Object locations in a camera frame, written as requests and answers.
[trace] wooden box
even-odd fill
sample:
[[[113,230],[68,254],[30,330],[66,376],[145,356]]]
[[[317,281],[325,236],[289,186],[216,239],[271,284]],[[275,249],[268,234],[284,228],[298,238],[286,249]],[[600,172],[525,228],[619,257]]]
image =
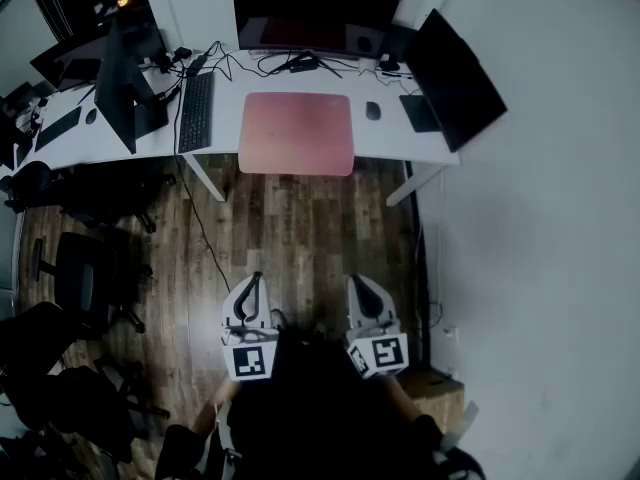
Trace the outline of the wooden box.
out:
[[[413,402],[430,415],[447,433],[464,413],[464,384],[441,373],[408,369],[398,375],[398,381]]]

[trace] person's hand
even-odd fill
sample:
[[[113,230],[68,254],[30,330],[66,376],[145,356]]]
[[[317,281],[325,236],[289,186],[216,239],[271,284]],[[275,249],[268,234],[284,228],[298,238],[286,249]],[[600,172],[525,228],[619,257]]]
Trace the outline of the person's hand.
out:
[[[225,376],[216,392],[204,404],[191,430],[204,437],[211,434],[216,428],[218,411],[227,400],[233,400],[240,391],[240,387],[241,384],[239,382],[233,382],[229,375]]]
[[[242,384],[239,382],[232,381],[229,378],[229,375],[225,375],[225,378],[222,380],[222,384],[220,384],[216,392],[213,394],[209,403],[220,408],[227,400],[233,400],[240,391],[241,386]]]

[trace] desk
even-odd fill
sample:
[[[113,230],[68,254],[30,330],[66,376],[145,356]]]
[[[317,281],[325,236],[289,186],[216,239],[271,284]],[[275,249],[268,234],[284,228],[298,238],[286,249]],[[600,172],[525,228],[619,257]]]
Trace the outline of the desk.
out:
[[[257,70],[257,62],[251,59],[249,52],[240,51],[233,55],[246,68]],[[282,63],[283,58],[275,57],[268,59],[268,61],[263,62],[263,69],[272,69],[278,66]],[[226,69],[226,61],[219,64],[221,67],[223,65]],[[224,201],[225,195],[209,179],[201,167],[197,155],[238,152],[244,100],[251,92],[315,92],[345,95],[351,103],[351,122],[356,156],[423,162],[432,164],[435,169],[460,163],[458,154],[449,151],[442,133],[415,133],[413,131],[398,98],[401,94],[405,94],[399,83],[392,82],[385,87],[373,73],[367,72],[358,76],[358,72],[343,71],[340,74],[344,78],[340,79],[325,69],[296,74],[283,72],[268,78],[260,78],[254,73],[242,70],[233,60],[231,60],[231,69],[233,82],[216,71],[211,145],[182,155],[218,201]],[[165,91],[177,80],[177,74],[165,75],[160,73],[158,69],[148,69],[144,75],[156,94]],[[417,85],[412,80],[402,80],[402,84],[408,91],[417,89]],[[43,110],[43,129],[75,108],[88,90],[89,88],[83,88],[52,95]],[[176,97],[167,108],[169,125],[138,139],[136,154],[131,155],[100,112],[98,112],[98,117],[93,124],[87,125],[85,123],[87,113],[95,108],[92,94],[82,102],[82,113],[78,126],[61,135],[40,151],[31,150],[22,165],[40,160],[51,169],[59,169],[82,163],[171,156],[174,154],[173,122],[178,111],[178,100],[179,98]],[[367,101],[375,101],[380,105],[382,115],[378,121],[371,121],[366,117]],[[179,133],[180,116],[178,116],[177,126]],[[433,173],[434,171],[431,169],[425,172]],[[2,166],[0,178],[7,174],[12,174],[12,172]],[[424,174],[413,176],[389,196],[387,204],[389,206],[397,204],[427,180],[428,176],[425,177]]]

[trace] wooden floor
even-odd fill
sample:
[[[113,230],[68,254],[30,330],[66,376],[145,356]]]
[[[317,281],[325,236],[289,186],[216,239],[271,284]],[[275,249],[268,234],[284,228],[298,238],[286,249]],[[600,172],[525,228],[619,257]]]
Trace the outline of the wooden floor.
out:
[[[176,171],[175,163],[163,162],[165,170]],[[323,321],[338,335],[347,324],[344,277],[358,272],[384,286],[405,327],[415,329],[411,205],[385,205],[402,183],[401,162],[358,159],[347,178],[246,175],[231,155],[206,162],[212,179],[230,186],[226,203],[216,202],[188,167],[184,172],[232,287],[260,270],[272,307],[281,308],[290,324],[311,328]],[[122,478],[153,478],[168,424],[190,425],[225,372],[220,324],[227,291],[182,184],[163,188],[149,214],[155,234],[144,233],[134,218],[119,226],[130,233],[133,253],[154,270],[135,306],[146,333],[136,334],[123,321],[103,339],[76,342],[64,355],[66,366],[90,365],[105,352],[124,362],[140,360],[149,402],[172,414],[169,423],[152,422],[148,440],[134,441],[132,464],[119,466]],[[23,311],[53,301],[51,276],[31,279],[31,250],[35,238],[44,238],[44,259],[55,263],[63,231],[91,234],[59,208],[27,211],[20,253]],[[82,439],[75,449],[92,477],[102,478],[98,450]]]

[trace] pink desk mat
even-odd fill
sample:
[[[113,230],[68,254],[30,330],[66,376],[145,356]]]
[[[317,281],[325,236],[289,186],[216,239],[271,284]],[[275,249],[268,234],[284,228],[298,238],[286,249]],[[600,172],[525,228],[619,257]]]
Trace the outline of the pink desk mat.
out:
[[[238,162],[246,173],[348,176],[353,170],[349,98],[297,92],[247,95]]]

